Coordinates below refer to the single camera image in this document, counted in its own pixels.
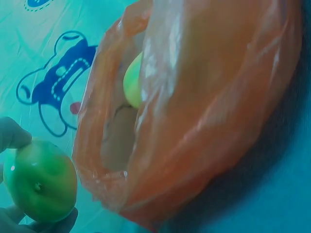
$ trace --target pink nose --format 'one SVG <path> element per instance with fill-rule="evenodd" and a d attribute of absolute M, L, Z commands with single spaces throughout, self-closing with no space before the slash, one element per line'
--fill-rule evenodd
<path fill-rule="evenodd" d="M 70 105 L 70 111 L 72 114 L 76 115 L 79 113 L 81 107 L 81 102 L 75 102 Z"/>

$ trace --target apple stem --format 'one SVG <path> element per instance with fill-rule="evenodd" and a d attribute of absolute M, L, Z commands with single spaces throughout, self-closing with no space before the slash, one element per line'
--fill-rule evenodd
<path fill-rule="evenodd" d="M 35 190 L 36 190 L 37 192 L 40 192 L 41 189 L 42 189 L 42 184 L 36 183 L 36 184 L 35 184 Z"/>

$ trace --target bear ear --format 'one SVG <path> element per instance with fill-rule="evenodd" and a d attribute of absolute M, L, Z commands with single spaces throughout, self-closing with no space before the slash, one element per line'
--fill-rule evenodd
<path fill-rule="evenodd" d="M 54 52 L 56 54 L 65 54 L 67 50 L 74 47 L 81 40 L 85 40 L 85 37 L 79 32 L 63 33 L 55 43 Z"/>
<path fill-rule="evenodd" d="M 23 104 L 34 104 L 33 93 L 35 87 L 44 80 L 46 71 L 38 69 L 24 76 L 18 83 L 16 89 L 17 99 Z"/>

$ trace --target dashed line pattern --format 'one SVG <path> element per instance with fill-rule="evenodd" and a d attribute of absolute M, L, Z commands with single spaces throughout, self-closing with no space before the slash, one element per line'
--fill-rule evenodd
<path fill-rule="evenodd" d="M 66 75 L 71 71 L 71 69 L 73 68 L 73 66 L 77 63 L 77 62 L 83 62 L 87 68 L 90 67 L 90 64 L 83 58 L 79 58 L 77 60 L 74 61 L 73 64 L 71 64 L 71 66 L 69 67 L 69 69 L 63 74 L 62 77 L 60 77 L 55 83 L 54 85 L 52 86 L 52 89 L 51 89 L 51 94 L 53 96 L 54 99 L 56 99 L 57 101 L 60 101 L 60 97 L 57 96 L 57 94 L 55 93 L 55 87 L 57 86 L 57 84 L 66 77 Z"/>
<path fill-rule="evenodd" d="M 27 7 L 27 0 L 25 0 L 24 2 L 24 8 L 26 11 L 30 11 L 30 12 L 37 12 L 37 11 L 41 11 L 43 10 L 44 8 L 46 8 L 47 6 L 49 6 L 51 4 L 51 2 L 54 1 L 54 0 L 50 0 L 50 2 L 48 2 L 46 5 L 44 6 L 41 6 L 40 8 L 37 8 L 37 9 L 30 9 Z"/>

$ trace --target hand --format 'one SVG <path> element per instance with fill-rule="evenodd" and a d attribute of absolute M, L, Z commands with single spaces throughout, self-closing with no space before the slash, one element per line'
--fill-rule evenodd
<path fill-rule="evenodd" d="M 32 136 L 9 117 L 0 118 L 0 153 L 7 148 L 21 148 L 31 143 Z M 3 165 L 0 164 L 0 183 L 3 181 Z M 19 225 L 25 214 L 16 206 L 0 208 L 0 229 L 5 233 L 69 233 L 78 217 L 75 208 L 64 220 L 55 223 Z"/>

